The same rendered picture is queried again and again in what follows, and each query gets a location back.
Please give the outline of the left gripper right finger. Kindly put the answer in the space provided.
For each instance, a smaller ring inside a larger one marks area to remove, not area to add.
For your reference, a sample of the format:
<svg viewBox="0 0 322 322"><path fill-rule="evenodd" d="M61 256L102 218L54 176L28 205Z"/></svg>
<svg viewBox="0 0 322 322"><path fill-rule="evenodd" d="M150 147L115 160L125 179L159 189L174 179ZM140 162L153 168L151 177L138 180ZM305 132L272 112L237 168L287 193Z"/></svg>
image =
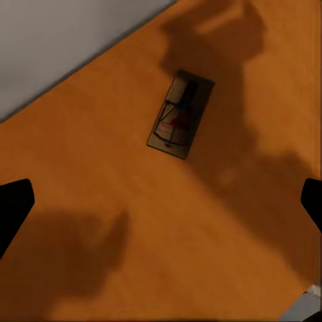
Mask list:
<svg viewBox="0 0 322 322"><path fill-rule="evenodd" d="M322 232L322 181L313 178L306 179L301 203Z"/></svg>

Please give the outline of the mousetrap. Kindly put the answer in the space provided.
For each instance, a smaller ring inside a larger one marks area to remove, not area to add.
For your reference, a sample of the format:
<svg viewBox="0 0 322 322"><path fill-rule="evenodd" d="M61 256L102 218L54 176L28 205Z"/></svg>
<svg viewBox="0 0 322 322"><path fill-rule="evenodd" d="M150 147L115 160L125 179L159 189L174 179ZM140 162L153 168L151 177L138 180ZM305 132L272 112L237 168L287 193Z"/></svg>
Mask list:
<svg viewBox="0 0 322 322"><path fill-rule="evenodd" d="M147 146L186 159L214 81L178 69Z"/></svg>

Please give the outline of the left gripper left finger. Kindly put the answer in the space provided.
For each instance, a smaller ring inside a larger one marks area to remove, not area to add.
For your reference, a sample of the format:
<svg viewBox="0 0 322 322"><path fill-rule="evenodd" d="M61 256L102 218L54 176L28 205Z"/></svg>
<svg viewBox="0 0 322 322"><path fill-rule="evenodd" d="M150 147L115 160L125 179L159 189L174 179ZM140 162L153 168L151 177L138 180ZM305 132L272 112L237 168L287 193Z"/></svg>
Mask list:
<svg viewBox="0 0 322 322"><path fill-rule="evenodd" d="M28 178L0 186L0 260L34 204Z"/></svg>

